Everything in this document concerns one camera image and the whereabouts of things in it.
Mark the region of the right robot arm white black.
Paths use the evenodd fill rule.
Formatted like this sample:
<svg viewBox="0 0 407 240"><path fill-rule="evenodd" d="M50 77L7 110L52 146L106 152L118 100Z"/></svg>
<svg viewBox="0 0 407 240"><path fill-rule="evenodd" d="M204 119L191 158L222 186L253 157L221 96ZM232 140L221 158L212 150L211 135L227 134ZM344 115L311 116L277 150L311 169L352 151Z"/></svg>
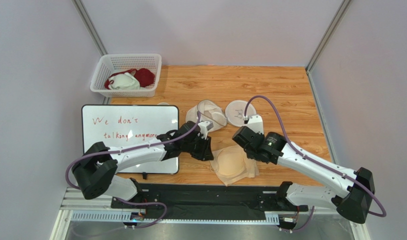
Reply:
<svg viewBox="0 0 407 240"><path fill-rule="evenodd" d="M242 126L232 137L249 159L293 169L321 183L322 187L282 183L280 197L295 206L336 210L342 217L364 224L375 194L373 173L325 161L275 132L267 135Z"/></svg>

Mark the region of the beige bra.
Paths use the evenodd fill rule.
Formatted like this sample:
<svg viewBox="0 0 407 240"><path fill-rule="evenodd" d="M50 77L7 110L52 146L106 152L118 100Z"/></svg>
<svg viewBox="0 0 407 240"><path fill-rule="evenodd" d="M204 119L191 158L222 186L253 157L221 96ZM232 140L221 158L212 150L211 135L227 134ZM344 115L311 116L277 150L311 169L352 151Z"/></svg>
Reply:
<svg viewBox="0 0 407 240"><path fill-rule="evenodd" d="M248 158L239 145L225 147L212 154L214 160L210 161L210 170L225 186L260 175L257 162Z"/></svg>

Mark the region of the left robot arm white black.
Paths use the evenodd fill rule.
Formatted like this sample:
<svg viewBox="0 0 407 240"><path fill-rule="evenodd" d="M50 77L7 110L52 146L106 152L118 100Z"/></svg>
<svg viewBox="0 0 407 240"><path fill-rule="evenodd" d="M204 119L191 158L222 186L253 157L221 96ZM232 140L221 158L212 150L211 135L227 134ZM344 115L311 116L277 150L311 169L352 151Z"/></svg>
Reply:
<svg viewBox="0 0 407 240"><path fill-rule="evenodd" d="M79 159L71 163L67 173L72 173L86 200L101 195L131 200L140 191L135 180L118 176L118 172L147 163L158 163L188 153L199 161L211 161L209 120L195 123L188 121L180 129L160 134L145 143L126 147L109 147L102 141L94 143Z"/></svg>

